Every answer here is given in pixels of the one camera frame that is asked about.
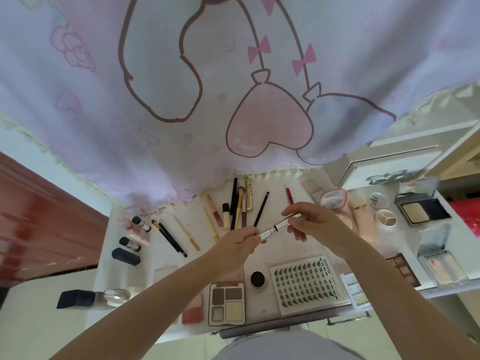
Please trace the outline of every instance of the hand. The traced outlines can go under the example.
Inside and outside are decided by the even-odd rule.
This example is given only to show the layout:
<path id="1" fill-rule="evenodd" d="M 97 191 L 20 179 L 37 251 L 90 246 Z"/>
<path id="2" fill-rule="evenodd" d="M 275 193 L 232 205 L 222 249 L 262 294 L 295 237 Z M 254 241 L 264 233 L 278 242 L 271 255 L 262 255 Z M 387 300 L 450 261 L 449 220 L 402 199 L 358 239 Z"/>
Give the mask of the hand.
<path id="1" fill-rule="evenodd" d="M 218 275 L 227 274 L 245 263 L 260 243 L 260 230 L 253 226 L 229 231 L 205 254 L 216 266 Z"/>
<path id="2" fill-rule="evenodd" d="M 291 217 L 287 227 L 296 240 L 307 241 L 307 236 L 313 236 L 322 245 L 329 248 L 335 255 L 346 260 L 355 252 L 355 244 L 364 241 L 340 220 L 334 211 L 319 204 L 308 202 L 294 203 L 282 212 L 283 216 L 302 214 L 302 218 Z"/>

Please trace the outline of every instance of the person's right arm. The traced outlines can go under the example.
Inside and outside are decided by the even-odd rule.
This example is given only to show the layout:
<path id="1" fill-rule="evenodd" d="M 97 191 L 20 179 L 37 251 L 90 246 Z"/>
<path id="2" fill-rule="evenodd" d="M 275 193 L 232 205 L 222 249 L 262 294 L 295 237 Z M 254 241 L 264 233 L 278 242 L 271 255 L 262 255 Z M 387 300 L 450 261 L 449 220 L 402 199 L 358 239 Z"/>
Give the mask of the person's right arm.
<path id="1" fill-rule="evenodd" d="M 314 237 L 352 269 L 381 324 L 404 360 L 480 359 L 480 347 L 421 296 L 385 258 L 332 211 L 313 203 L 288 206 L 288 232 Z"/>

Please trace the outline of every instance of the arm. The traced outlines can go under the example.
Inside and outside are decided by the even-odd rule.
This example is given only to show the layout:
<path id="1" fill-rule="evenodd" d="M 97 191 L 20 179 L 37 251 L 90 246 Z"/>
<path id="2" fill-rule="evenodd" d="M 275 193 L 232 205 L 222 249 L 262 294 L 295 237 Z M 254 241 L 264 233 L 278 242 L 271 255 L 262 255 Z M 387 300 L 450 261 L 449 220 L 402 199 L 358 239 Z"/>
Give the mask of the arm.
<path id="1" fill-rule="evenodd" d="M 480 359 L 480 348 L 333 212 L 300 202 L 282 214 L 295 213 L 302 219 L 290 218 L 287 230 L 297 240 L 313 236 L 347 262 L 403 359 Z"/>
<path id="2" fill-rule="evenodd" d="M 81 333 L 50 360 L 140 360 L 208 284 L 237 269 L 260 243 L 258 229 L 228 232 L 213 248 Z"/>

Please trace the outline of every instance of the red pencil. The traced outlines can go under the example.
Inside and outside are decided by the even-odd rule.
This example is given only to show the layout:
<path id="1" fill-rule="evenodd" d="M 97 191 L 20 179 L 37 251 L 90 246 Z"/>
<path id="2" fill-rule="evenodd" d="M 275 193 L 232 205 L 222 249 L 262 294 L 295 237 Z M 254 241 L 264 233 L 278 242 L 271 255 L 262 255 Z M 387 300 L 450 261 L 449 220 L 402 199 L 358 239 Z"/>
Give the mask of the red pencil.
<path id="1" fill-rule="evenodd" d="M 285 191 L 286 191 L 286 195 L 288 196 L 288 200 L 290 201 L 290 204 L 293 205 L 294 202 L 293 202 L 292 194 L 290 192 L 290 188 L 285 189 Z"/>

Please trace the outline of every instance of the person's left arm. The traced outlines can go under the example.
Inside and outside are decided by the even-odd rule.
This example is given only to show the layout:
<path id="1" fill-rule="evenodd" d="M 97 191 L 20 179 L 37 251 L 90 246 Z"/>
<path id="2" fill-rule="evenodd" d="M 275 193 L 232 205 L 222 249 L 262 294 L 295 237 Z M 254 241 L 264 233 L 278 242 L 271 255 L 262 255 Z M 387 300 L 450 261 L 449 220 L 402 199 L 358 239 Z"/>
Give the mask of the person's left arm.
<path id="1" fill-rule="evenodd" d="M 228 232 L 207 253 L 112 311 L 50 360 L 140 360 L 193 298 L 243 265 L 260 243 L 253 226 Z"/>

